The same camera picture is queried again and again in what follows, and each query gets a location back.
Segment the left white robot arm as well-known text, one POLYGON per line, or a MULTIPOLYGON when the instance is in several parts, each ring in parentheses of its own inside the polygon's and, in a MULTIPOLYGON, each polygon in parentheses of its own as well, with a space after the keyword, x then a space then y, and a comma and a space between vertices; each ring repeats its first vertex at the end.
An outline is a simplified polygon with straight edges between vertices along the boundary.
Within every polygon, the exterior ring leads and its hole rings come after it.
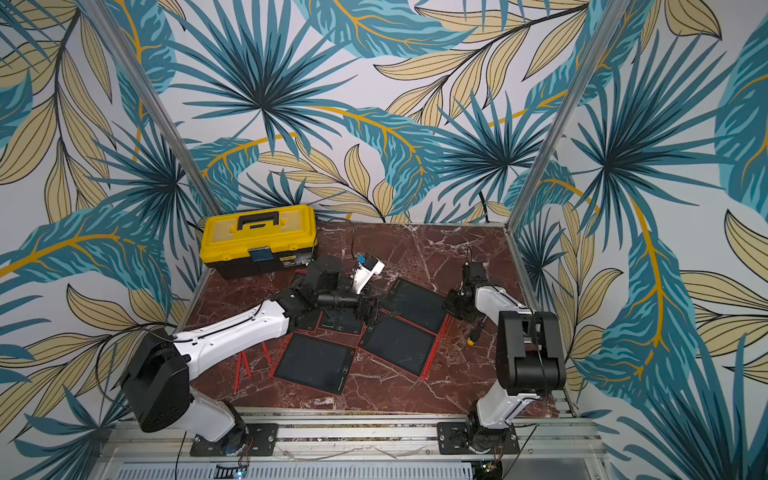
POLYGON ((301 279, 243 313, 178 334, 147 334, 119 380, 141 430, 177 428, 209 441, 234 432, 239 415, 194 390, 192 381, 242 351, 303 328, 321 310, 350 309, 363 322, 376 318, 379 299, 369 282, 384 267, 373 255, 361 256, 346 276, 340 258, 322 256, 301 279))

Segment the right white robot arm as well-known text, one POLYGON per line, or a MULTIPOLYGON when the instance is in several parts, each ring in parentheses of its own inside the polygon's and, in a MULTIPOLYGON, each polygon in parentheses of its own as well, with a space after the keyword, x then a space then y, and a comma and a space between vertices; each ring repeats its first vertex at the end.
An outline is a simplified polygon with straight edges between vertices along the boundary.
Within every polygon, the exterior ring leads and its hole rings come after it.
POLYGON ((449 291, 443 309, 473 325, 469 343, 479 339, 487 320, 497 327, 496 381, 470 415, 474 429, 508 428, 528 405, 564 386, 565 354, 557 316, 513 298, 488 279, 482 263, 464 263, 461 284, 449 291))

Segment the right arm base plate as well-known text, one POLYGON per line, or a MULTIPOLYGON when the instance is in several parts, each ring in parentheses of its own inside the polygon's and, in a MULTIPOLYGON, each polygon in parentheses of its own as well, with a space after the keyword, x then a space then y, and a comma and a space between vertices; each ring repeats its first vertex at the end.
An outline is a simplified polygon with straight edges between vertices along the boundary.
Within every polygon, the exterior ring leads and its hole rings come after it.
POLYGON ((516 431, 512 427, 489 429, 469 420, 439 422, 437 440, 441 455, 517 454, 520 451, 516 431))

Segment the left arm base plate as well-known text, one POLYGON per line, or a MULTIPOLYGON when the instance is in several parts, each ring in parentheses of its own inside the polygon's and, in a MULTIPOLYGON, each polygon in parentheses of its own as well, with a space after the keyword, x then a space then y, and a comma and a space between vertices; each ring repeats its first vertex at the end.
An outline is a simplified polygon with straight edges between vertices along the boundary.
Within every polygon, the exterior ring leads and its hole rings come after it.
POLYGON ((278 425, 275 423, 238 424, 216 442, 196 435, 192 457, 269 457, 273 455, 278 425))

